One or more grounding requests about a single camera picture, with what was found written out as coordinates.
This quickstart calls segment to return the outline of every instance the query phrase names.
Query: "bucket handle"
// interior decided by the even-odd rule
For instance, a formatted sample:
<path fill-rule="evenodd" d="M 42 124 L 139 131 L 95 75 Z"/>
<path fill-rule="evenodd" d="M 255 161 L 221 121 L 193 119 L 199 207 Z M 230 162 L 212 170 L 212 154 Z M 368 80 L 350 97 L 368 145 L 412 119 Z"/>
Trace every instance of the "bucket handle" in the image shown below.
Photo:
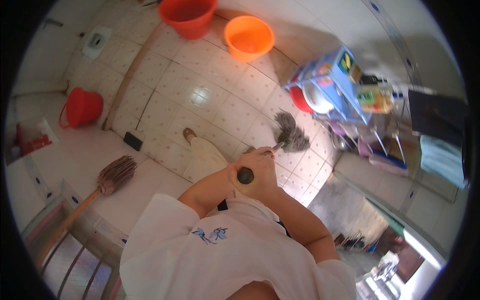
<path fill-rule="evenodd" d="M 63 108 L 61 109 L 61 113 L 60 113 L 60 116 L 59 116 L 59 125 L 60 125 L 60 127 L 62 127 L 63 129 L 67 129 L 67 128 L 71 127 L 70 124 L 68 124 L 68 125 L 63 125 L 63 124 L 61 123 L 61 116 L 62 116 L 63 110 L 65 109 L 66 106 L 67 106 L 67 103 L 65 103 L 65 105 L 64 105 Z"/>

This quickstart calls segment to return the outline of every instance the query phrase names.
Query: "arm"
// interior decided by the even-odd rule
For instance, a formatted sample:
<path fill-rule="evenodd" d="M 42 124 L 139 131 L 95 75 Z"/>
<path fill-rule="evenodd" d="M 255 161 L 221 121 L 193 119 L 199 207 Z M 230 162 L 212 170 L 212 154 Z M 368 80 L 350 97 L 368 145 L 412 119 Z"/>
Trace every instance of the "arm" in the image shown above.
<path fill-rule="evenodd" d="M 253 181 L 248 185 L 237 180 L 237 170 L 241 167 L 250 168 L 253 172 Z M 243 155 L 228 169 L 232 184 L 243 195 L 261 201 L 276 213 L 292 238 L 312 254 L 315 262 L 339 259 L 332 236 L 322 221 L 277 186 L 275 163 L 271 157 Z"/>
<path fill-rule="evenodd" d="M 178 200 L 191 207 L 201 219 L 233 190 L 228 180 L 228 169 L 225 168 L 192 185 Z"/>

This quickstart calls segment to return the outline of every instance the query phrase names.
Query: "hand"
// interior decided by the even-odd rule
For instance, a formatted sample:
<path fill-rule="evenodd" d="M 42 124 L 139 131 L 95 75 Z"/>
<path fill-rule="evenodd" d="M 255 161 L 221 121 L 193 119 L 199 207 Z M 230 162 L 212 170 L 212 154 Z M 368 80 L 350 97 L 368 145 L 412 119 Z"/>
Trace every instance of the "hand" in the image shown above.
<path fill-rule="evenodd" d="M 275 150 L 271 147 L 258 148 L 251 153 L 244 154 L 234 163 L 228 166 L 228 178 L 239 192 L 247 197 L 263 202 L 271 198 L 278 191 L 275 174 Z M 253 181 L 249 184 L 241 184 L 237 179 L 237 172 L 242 167 L 249 168 L 253 172 Z"/>

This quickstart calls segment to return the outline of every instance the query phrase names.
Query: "white plate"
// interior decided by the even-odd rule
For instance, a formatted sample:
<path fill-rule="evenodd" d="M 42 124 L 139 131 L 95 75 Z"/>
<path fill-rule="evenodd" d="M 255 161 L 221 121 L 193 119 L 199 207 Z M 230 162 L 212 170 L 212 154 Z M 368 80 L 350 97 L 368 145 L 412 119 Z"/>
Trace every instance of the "white plate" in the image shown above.
<path fill-rule="evenodd" d="M 333 105 L 325 99 L 322 92 L 313 83 L 304 84 L 302 92 L 308 106 L 319 114 L 327 114 L 334 109 Z"/>

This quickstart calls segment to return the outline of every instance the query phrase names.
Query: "broom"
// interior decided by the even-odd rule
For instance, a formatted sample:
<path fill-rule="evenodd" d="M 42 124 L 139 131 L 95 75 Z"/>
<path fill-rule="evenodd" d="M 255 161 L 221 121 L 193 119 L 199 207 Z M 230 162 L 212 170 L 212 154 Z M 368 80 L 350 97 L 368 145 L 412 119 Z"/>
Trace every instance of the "broom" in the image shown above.
<path fill-rule="evenodd" d="M 276 151 L 280 148 L 285 153 L 288 152 L 302 152 L 310 147 L 310 139 L 305 135 L 305 130 L 297 126 L 292 114 L 284 110 L 276 113 L 275 121 L 281 129 L 278 137 L 278 144 L 272 148 Z M 249 168 L 242 167 L 237 172 L 237 179 L 240 183 L 249 184 L 253 181 L 253 172 Z"/>
<path fill-rule="evenodd" d="M 40 270 L 42 262 L 46 255 L 53 247 L 53 244 L 60 238 L 63 231 L 65 231 L 75 221 L 77 216 L 94 200 L 98 195 L 108 195 L 132 179 L 137 162 L 133 157 L 124 155 L 106 166 L 98 175 L 97 188 L 69 215 L 50 237 L 45 246 L 42 248 L 40 255 L 37 257 L 36 266 Z"/>

